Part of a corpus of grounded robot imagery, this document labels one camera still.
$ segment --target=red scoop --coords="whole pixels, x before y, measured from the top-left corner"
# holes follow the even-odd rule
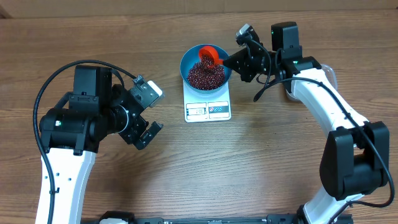
[[[205,46],[202,47],[199,50],[199,57],[200,59],[203,58],[204,55],[209,56],[211,59],[213,59],[213,64],[212,65],[208,65],[209,68],[214,67],[215,65],[222,65],[223,64],[223,59],[219,59],[218,58],[218,52],[217,50],[212,47],[212,46]]]

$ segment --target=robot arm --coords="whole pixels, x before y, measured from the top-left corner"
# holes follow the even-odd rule
[[[299,74],[294,75],[294,77],[310,78],[318,82],[322,82],[333,91],[341,104],[360,126],[363,126],[364,122],[367,121],[364,116],[352,109],[352,107],[350,107],[350,105],[347,104],[341,95],[332,87],[322,69],[311,68],[303,70]],[[311,114],[321,126],[326,137],[329,135],[330,131],[334,131],[338,127],[344,127],[346,129],[354,127],[353,124],[345,118],[345,115],[330,94],[315,83],[301,80],[292,81],[291,96],[300,100],[310,110]],[[326,192],[325,188],[321,186],[314,198],[303,206],[303,214],[308,223],[327,223],[347,201],[359,200],[363,196],[363,194],[354,194],[343,200],[336,200],[336,198],[330,196]]]
[[[130,90],[123,82],[112,86],[112,73],[106,67],[76,66],[73,93],[65,94],[40,120],[40,138],[55,181],[55,203],[50,203],[49,173],[42,157],[37,224],[47,223],[50,206],[52,223],[80,223],[87,180],[100,141],[108,134],[119,134],[141,150],[163,127],[153,122],[146,129],[149,123],[140,115],[164,97],[162,90],[141,76],[133,79]],[[68,101],[68,109],[63,108]]]
[[[299,208],[296,223],[300,223],[298,220],[308,224],[328,223],[346,207],[347,202],[358,200],[387,184],[386,170],[331,94],[353,121],[372,138],[387,167],[389,132],[382,122],[369,123],[352,109],[332,87],[321,65],[313,57],[303,58],[295,22],[274,24],[271,34],[274,52],[268,52],[262,46],[251,26],[243,26],[237,33],[236,40],[246,48],[224,60],[224,66],[238,72],[245,82],[251,82],[258,73],[268,77],[275,75],[273,82],[283,83],[287,94],[300,100],[320,124],[327,137],[320,164],[322,186],[311,201]],[[309,81],[294,78],[306,78]],[[269,78],[254,101],[266,90],[268,80]],[[322,83],[331,93],[311,80]],[[354,147],[364,149],[363,154],[354,156]]]

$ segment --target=wood grain surface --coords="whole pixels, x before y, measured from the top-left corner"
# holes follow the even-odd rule
[[[41,162],[32,107],[43,82],[69,62],[98,59],[155,80],[166,98],[143,116],[165,127],[143,151],[117,135],[100,144],[83,217],[107,210],[137,217],[253,217],[294,213],[321,186],[325,136],[282,86],[267,90],[229,83],[232,120],[187,124],[183,118],[182,55],[197,44],[239,49],[235,33],[251,23],[271,48],[271,25],[297,21],[304,55],[335,69],[338,90],[370,121],[391,133],[390,170],[398,182],[398,11],[307,11],[172,16],[0,20],[0,223],[33,223]],[[131,81],[125,77],[127,86]],[[39,117],[73,87],[73,69],[58,76]],[[384,187],[365,196],[383,202]],[[397,223],[398,205],[348,210],[356,223]]]
[[[397,0],[0,0],[6,18],[395,9]]]

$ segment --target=blue bowl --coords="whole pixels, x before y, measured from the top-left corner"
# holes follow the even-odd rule
[[[204,47],[204,46],[212,46],[214,47],[217,52],[218,52],[218,56],[220,59],[227,59],[228,58],[228,54],[225,52],[225,50],[223,50],[222,48],[220,48],[219,46],[215,46],[215,45],[211,45],[211,44],[201,44],[201,45],[197,45],[192,47],[191,49],[189,49],[185,55],[182,57],[181,59],[181,64],[180,64],[180,73],[181,73],[181,77],[183,78],[184,82],[194,91],[198,92],[198,93],[203,93],[203,94],[210,94],[210,93],[215,93],[218,90],[220,90],[229,80],[229,78],[231,78],[231,73],[232,70],[224,67],[224,72],[225,72],[225,80],[224,83],[214,89],[214,90],[199,90],[197,88],[192,87],[189,84],[189,81],[187,79],[188,77],[188,73],[189,70],[193,67],[193,65],[197,62],[200,61],[200,57],[199,57],[199,50]]]

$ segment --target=red beans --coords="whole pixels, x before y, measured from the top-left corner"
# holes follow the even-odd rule
[[[192,87],[199,90],[214,90],[223,85],[225,80],[224,67],[222,65],[215,65],[213,68],[208,68],[208,65],[213,65],[212,58],[202,57],[201,62],[197,62],[189,70],[188,81]]]

